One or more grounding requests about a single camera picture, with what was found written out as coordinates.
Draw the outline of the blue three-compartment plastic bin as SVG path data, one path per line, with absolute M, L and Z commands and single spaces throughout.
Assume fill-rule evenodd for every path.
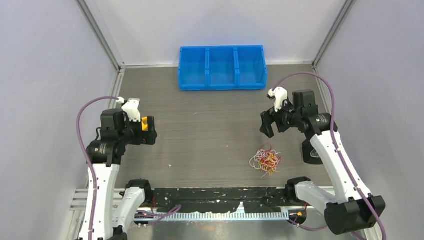
M 263 90 L 268 69 L 262 45 L 182 46 L 181 91 Z

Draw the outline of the black triangular stand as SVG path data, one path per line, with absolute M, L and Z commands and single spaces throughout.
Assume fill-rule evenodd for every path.
M 310 165 L 322 165 L 322 159 L 320 158 L 318 152 L 312 146 L 311 142 L 306 139 L 302 142 L 302 159 L 303 162 Z

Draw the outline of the yellow triangular plastic stand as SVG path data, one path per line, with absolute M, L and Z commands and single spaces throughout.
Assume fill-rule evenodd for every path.
M 149 129 L 148 117 L 147 116 L 141 118 L 141 129 L 144 132 L 147 132 L 148 129 Z

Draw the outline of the aluminium front rail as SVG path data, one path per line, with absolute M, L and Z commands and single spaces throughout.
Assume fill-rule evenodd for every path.
M 145 188 L 145 201 L 141 204 L 142 208 L 145 208 L 147 211 L 155 212 L 156 214 L 165 214 L 166 212 L 159 212 L 156 208 L 155 198 L 153 196 L 153 188 L 146 186 Z M 304 201 L 299 200 L 294 190 L 292 189 L 284 189 L 285 196 L 289 201 L 299 203 Z M 277 213 L 246 213 L 245 210 L 240 207 L 233 213 L 179 213 L 177 212 L 174 215 L 168 217 L 170 221 L 220 221 L 220 220 L 253 220 L 253 219 L 287 219 L 289 217 L 288 210 L 296 210 L 299 207 L 289 206 L 289 207 L 281 207 L 280 212 Z

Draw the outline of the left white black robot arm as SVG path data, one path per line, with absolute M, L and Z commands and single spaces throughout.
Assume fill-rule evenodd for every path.
M 109 109 L 100 116 L 100 138 L 86 148 L 89 163 L 89 191 L 80 240 L 126 240 L 129 225 L 137 209 L 148 207 L 154 199 L 150 182 L 130 180 L 116 210 L 113 209 L 115 184 L 122 157 L 128 145 L 154 145 L 158 136 L 155 118 L 146 116 L 131 120 L 119 108 Z

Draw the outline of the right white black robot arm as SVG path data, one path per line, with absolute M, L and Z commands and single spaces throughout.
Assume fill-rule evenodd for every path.
M 323 165 L 333 185 L 333 193 L 316 186 L 308 177 L 289 179 L 284 197 L 291 205 L 307 203 L 319 211 L 335 235 L 370 229 L 386 208 L 381 196 L 375 196 L 359 177 L 350 161 L 338 127 L 329 113 L 320 113 L 312 90 L 294 91 L 292 99 L 282 87 L 271 89 L 267 97 L 274 100 L 261 113 L 260 131 L 274 136 L 273 126 L 283 133 L 290 128 L 305 135 L 302 159 L 306 164 Z

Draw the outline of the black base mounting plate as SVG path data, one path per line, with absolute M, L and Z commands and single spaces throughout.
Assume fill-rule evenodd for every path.
M 282 207 L 304 209 L 303 202 L 293 202 L 278 187 L 207 187 L 155 188 L 155 207 L 165 213 L 181 206 L 179 213 L 234 213 L 240 207 L 246 213 L 279 213 Z

